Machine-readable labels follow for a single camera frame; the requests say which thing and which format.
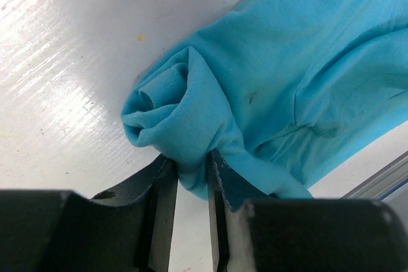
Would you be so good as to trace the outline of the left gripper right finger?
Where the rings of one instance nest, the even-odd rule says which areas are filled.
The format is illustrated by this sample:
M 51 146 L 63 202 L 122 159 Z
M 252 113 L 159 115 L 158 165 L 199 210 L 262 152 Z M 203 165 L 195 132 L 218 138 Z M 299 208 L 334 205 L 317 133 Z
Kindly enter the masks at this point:
M 214 271 L 406 271 L 407 233 L 386 204 L 279 199 L 207 155 Z

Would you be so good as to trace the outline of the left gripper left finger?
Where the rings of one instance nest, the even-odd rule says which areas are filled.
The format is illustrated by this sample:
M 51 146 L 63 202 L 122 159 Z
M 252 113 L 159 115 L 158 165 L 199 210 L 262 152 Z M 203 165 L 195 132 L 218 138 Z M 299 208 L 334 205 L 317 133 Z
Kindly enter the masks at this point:
M 159 156 L 92 198 L 1 191 L 2 271 L 167 271 L 178 177 Z

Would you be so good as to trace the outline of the teal t shirt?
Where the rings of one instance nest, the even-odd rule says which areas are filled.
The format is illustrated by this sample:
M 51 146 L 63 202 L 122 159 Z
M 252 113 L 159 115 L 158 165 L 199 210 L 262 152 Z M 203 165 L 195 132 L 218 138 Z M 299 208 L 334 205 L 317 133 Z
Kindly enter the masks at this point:
M 308 198 L 407 120 L 407 0 L 242 0 L 156 62 L 121 119 L 195 196 L 218 150 L 262 192 Z

